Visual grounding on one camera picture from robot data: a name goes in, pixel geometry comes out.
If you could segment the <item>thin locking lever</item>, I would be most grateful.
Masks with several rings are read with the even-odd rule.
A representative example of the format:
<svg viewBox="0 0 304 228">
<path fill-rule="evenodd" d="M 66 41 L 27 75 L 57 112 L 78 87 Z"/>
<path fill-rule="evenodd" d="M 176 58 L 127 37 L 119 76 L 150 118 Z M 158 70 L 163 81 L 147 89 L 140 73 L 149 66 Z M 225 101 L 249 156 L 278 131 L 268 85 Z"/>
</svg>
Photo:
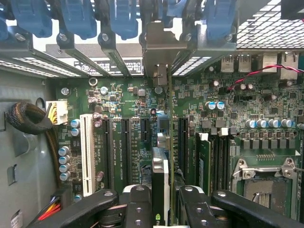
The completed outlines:
<svg viewBox="0 0 304 228">
<path fill-rule="evenodd" d="M 244 180 L 249 180 L 255 177 L 256 173 L 269 173 L 274 172 L 275 177 L 285 177 L 285 178 L 292 178 L 294 173 L 296 172 L 304 172 L 304 169 L 296 168 L 296 167 L 263 167 L 263 168 L 240 168 L 238 171 L 235 171 L 232 176 Z"/>
</svg>

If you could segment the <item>short black expansion slot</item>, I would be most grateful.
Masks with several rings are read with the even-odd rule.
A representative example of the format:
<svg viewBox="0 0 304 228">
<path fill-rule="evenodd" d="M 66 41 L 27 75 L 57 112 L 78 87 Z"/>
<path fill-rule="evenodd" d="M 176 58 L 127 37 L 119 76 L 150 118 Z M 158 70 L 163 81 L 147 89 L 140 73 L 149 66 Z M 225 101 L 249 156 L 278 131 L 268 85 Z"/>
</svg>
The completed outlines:
<svg viewBox="0 0 304 228">
<path fill-rule="evenodd" d="M 140 128 L 141 128 L 141 140 L 142 142 L 146 143 L 150 140 L 150 121 L 148 117 L 141 118 Z"/>
</svg>

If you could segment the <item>RAM stick with white label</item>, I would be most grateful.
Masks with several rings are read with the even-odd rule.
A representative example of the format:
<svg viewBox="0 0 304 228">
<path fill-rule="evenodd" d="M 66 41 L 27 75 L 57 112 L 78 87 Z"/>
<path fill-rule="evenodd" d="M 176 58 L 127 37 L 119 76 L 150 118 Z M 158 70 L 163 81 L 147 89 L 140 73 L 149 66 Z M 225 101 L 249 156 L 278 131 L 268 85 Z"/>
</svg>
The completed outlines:
<svg viewBox="0 0 304 228">
<path fill-rule="evenodd" d="M 206 195 L 211 193 L 211 142 L 208 133 L 197 133 L 199 186 Z"/>
</svg>

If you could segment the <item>black open PC case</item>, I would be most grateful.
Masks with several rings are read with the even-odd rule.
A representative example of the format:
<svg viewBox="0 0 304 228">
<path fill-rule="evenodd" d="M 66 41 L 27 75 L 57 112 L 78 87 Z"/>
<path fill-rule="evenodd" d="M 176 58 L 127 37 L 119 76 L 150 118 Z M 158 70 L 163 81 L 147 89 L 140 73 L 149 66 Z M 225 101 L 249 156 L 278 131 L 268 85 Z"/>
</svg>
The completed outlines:
<svg viewBox="0 0 304 228">
<path fill-rule="evenodd" d="M 53 23 L 48 38 L 20 28 L 10 0 L 0 0 L 0 228 L 28 228 L 77 203 L 61 179 L 61 125 L 47 118 L 46 101 L 59 101 L 59 82 L 93 75 L 152 79 L 143 48 L 146 25 L 162 22 L 157 0 L 137 0 L 138 36 L 127 40 L 111 29 L 109 1 L 91 0 L 97 35 L 82 40 L 67 30 L 60 0 L 45 0 Z M 218 41 L 207 40 L 206 1 L 187 0 L 182 18 L 164 27 L 187 43 L 172 76 L 187 77 L 227 57 L 260 56 L 263 67 L 275 54 L 304 53 L 304 0 L 236 0 L 231 33 Z"/>
</svg>

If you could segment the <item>green motherboard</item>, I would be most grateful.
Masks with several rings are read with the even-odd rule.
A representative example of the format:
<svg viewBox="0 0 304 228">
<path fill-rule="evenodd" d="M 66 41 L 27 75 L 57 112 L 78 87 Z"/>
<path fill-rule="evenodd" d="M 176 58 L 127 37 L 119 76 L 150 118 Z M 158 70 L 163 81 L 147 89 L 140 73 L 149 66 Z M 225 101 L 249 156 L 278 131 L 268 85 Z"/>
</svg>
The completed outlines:
<svg viewBox="0 0 304 228">
<path fill-rule="evenodd" d="M 174 187 L 199 187 L 197 133 L 211 142 L 211 193 L 230 190 L 239 158 L 249 165 L 268 166 L 294 159 L 304 169 L 304 53 L 227 57 L 187 77 L 172 76 L 174 108 Z M 141 170 L 152 167 L 157 114 L 164 113 L 163 89 L 147 77 L 66 79 L 57 84 L 57 99 L 67 101 L 68 122 L 59 127 L 59 168 L 71 188 L 73 202 L 83 196 L 80 115 L 91 114 L 94 126 L 96 191 L 107 187 L 102 119 L 110 119 L 113 189 L 123 185 L 121 119 L 130 119 L 131 181 L 141 184 Z M 141 118 L 150 121 L 150 140 L 141 140 Z M 186 176 L 178 164 L 178 118 L 188 118 Z M 304 172 L 298 174 L 298 221 L 304 223 Z"/>
</svg>

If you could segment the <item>white expansion slot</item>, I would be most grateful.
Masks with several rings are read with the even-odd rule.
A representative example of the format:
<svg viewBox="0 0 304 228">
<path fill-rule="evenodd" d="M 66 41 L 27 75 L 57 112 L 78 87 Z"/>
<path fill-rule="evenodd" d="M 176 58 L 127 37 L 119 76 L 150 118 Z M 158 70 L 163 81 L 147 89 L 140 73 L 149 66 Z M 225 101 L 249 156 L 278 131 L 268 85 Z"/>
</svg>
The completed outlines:
<svg viewBox="0 0 304 228">
<path fill-rule="evenodd" d="M 94 126 L 91 114 L 80 115 L 80 140 L 83 196 L 87 197 L 96 190 Z"/>
</svg>

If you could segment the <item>white power connector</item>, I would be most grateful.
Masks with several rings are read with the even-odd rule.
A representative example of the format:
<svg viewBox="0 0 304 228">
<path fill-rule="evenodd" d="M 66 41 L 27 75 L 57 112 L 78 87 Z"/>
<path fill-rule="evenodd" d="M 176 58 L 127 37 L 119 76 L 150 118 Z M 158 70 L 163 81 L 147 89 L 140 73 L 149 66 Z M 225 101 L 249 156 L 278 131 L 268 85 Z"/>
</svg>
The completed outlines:
<svg viewBox="0 0 304 228">
<path fill-rule="evenodd" d="M 46 101 L 47 118 L 53 125 L 67 124 L 67 101 Z"/>
</svg>

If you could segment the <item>blue card clip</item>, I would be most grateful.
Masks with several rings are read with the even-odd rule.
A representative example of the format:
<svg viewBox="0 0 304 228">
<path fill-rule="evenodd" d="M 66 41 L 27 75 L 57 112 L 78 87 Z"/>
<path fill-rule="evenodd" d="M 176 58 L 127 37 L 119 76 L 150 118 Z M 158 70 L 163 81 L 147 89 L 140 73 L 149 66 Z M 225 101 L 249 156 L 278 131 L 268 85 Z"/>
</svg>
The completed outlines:
<svg viewBox="0 0 304 228">
<path fill-rule="evenodd" d="M 122 40 L 138 36 L 137 0 L 110 0 L 110 24 Z"/>
<path fill-rule="evenodd" d="M 174 18 L 182 18 L 187 0 L 157 0 L 157 20 L 162 21 L 166 28 L 173 26 Z"/>
<path fill-rule="evenodd" d="M 97 23 L 91 0 L 60 0 L 67 30 L 82 40 L 97 35 Z"/>
<path fill-rule="evenodd" d="M 207 0 L 204 14 L 207 40 L 218 41 L 231 33 L 235 18 L 236 0 Z"/>
<path fill-rule="evenodd" d="M 52 36 L 52 17 L 45 0 L 10 0 L 17 25 L 37 38 Z"/>
</svg>

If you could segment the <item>CPU socket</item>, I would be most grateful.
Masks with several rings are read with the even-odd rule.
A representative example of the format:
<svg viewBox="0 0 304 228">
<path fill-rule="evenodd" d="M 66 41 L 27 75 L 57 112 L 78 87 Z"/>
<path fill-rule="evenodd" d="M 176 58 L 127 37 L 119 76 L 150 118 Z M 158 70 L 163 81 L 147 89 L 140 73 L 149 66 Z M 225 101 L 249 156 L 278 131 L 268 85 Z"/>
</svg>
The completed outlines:
<svg viewBox="0 0 304 228">
<path fill-rule="evenodd" d="M 268 166 L 249 165 L 245 158 L 239 158 L 234 170 L 240 168 L 263 168 L 263 167 L 296 167 L 291 157 L 285 158 L 281 163 Z M 255 177 L 244 180 L 234 178 L 231 175 L 230 190 L 244 198 L 251 200 L 261 206 L 272 209 L 282 215 L 298 220 L 298 174 L 294 173 L 292 178 L 275 177 L 274 172 L 259 173 Z"/>
</svg>

